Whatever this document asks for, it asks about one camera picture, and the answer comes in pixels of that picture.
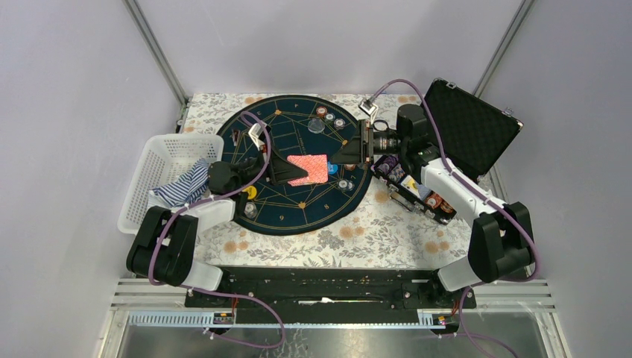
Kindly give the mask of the yellow dealer button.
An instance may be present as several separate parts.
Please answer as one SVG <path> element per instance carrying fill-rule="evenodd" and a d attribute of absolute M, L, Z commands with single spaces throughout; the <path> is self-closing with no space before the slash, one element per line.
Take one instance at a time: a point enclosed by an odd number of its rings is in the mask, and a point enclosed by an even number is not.
<path fill-rule="evenodd" d="M 255 186 L 248 186 L 244 192 L 247 193 L 247 199 L 252 201 L 258 195 L 258 189 Z"/>

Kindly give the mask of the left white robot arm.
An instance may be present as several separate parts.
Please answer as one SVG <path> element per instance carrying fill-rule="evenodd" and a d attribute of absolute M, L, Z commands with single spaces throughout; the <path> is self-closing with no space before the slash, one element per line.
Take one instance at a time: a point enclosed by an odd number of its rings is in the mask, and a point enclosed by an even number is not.
<path fill-rule="evenodd" d="M 242 205 L 244 190 L 260 178 L 287 183 L 307 177 L 308 172 L 278 156 L 267 130 L 254 134 L 259 154 L 240 163 L 202 162 L 200 182 L 211 197 L 183 202 L 175 207 L 167 202 L 146 212 L 127 255 L 127 270 L 146 277 L 153 285 L 168 284 L 202 292 L 213 306 L 225 305 L 230 285 L 216 266 L 194 260 L 195 240 L 200 232 L 234 219 Z"/>

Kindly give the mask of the blue ten chip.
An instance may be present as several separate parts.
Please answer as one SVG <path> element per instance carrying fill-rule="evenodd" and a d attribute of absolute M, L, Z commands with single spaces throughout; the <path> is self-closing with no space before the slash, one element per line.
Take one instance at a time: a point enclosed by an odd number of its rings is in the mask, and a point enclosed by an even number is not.
<path fill-rule="evenodd" d="M 334 121 L 334 126 L 336 129 L 342 129 L 344 128 L 346 122 L 343 119 L 336 119 Z"/>
<path fill-rule="evenodd" d="M 254 219 L 258 215 L 258 208 L 253 202 L 247 202 L 244 207 L 244 214 L 249 219 Z"/>

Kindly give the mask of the blue dealer button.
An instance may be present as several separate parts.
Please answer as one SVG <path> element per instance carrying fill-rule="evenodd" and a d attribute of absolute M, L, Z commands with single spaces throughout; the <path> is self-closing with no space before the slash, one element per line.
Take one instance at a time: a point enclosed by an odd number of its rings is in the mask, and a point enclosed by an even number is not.
<path fill-rule="evenodd" d="M 338 172 L 338 165 L 327 163 L 327 171 L 329 175 L 335 175 Z"/>

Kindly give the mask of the red card deck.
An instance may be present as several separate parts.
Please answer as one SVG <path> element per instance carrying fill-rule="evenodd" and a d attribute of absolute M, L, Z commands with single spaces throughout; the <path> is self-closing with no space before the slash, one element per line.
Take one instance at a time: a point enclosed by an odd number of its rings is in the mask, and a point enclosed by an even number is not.
<path fill-rule="evenodd" d="M 329 179 L 328 160 L 325 154 L 290 155 L 287 160 L 307 172 L 305 177 L 290 180 L 288 184 L 291 186 L 322 184 Z"/>

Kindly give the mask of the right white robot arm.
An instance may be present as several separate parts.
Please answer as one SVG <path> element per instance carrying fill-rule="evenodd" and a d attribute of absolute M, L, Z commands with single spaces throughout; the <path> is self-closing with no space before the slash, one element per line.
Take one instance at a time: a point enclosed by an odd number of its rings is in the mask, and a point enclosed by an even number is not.
<path fill-rule="evenodd" d="M 395 154 L 407 175 L 446 200 L 471 229 L 467 256 L 433 274 L 427 288 L 432 304 L 446 307 L 456 299 L 457 290 L 492 283 L 536 263 L 538 252 L 526 206 L 490 195 L 454 166 L 441 141 L 428 138 L 429 131 L 438 128 L 426 105 L 402 106 L 396 127 L 383 131 L 375 129 L 376 104 L 363 100 L 358 107 L 369 118 L 359 122 L 332 162 L 361 165 L 377 154 Z"/>

